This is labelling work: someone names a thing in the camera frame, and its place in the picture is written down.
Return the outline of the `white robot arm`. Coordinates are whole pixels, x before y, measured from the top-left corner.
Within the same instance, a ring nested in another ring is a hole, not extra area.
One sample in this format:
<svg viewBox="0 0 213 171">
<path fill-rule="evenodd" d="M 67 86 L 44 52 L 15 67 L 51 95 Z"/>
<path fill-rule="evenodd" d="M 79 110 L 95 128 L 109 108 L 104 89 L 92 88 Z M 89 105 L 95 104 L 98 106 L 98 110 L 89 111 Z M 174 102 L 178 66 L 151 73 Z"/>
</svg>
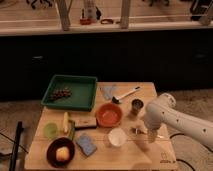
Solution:
<svg viewBox="0 0 213 171">
<path fill-rule="evenodd" d="M 155 141 L 158 130 L 164 123 L 213 149 L 213 122 L 179 112 L 174 109 L 175 105 L 175 98 L 163 93 L 145 106 L 143 121 L 148 141 Z"/>
</svg>

